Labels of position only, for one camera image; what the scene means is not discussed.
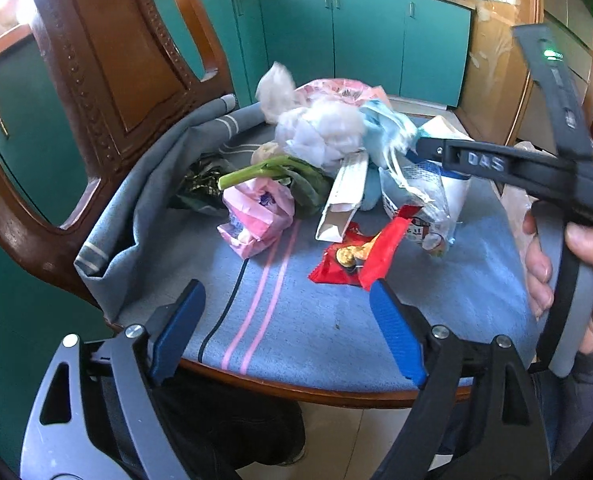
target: tile floor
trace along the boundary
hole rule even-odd
[[[465,133],[450,110],[392,99],[397,112],[442,115]],[[401,431],[409,410],[349,410],[302,403],[305,457],[289,467],[252,464],[239,471],[243,480],[369,480]],[[448,462],[437,456],[432,467]]]

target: pink plastic bag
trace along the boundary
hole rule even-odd
[[[365,83],[361,83],[361,81],[354,81],[353,79],[316,79],[297,88],[296,94],[304,98],[308,105],[324,98],[339,100],[358,108],[369,100],[380,99],[391,109],[390,100],[387,98],[383,87],[372,88]]]
[[[230,223],[219,225],[218,231],[244,259],[272,245],[294,218],[292,193],[271,178],[253,178],[228,187],[223,202],[230,210]]]

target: blue tablecloth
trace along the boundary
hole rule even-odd
[[[226,113],[225,102],[215,100],[171,128],[137,163],[88,237],[75,265],[106,317],[144,322],[197,278],[208,304],[186,358],[328,390],[413,389],[391,357],[368,294],[308,280],[328,245],[314,239],[319,218],[296,221],[273,247],[244,262],[216,231],[222,220],[166,208],[201,153],[220,150],[243,167],[256,146],[273,138],[258,105]],[[378,204],[355,220],[376,233],[388,219]],[[461,220],[441,259],[404,240],[387,279],[430,323],[482,342],[508,334],[528,364],[537,327],[505,211],[489,182],[473,179]]]

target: blue gripper pad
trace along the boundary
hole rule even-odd
[[[401,374],[421,388],[427,379],[427,371],[423,364],[423,347],[403,319],[398,304],[398,300],[390,296],[384,282],[379,280],[372,285],[370,307],[385,342]]]
[[[149,376],[156,385],[174,375],[198,320],[206,309],[206,288],[192,280],[176,303],[160,306],[146,324],[150,336]]]

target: human hand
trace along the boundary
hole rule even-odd
[[[525,215],[523,220],[523,232],[528,235],[536,232],[536,222],[530,212]],[[578,256],[580,260],[593,267],[593,227],[570,223],[565,229],[565,241],[570,251]],[[534,240],[527,248],[525,266],[527,267],[527,290],[530,295],[530,308],[538,318],[551,307],[554,301],[554,293],[550,285],[548,285],[552,273],[551,261],[541,251],[537,237],[534,237]],[[583,354],[593,352],[593,313],[579,351]]]

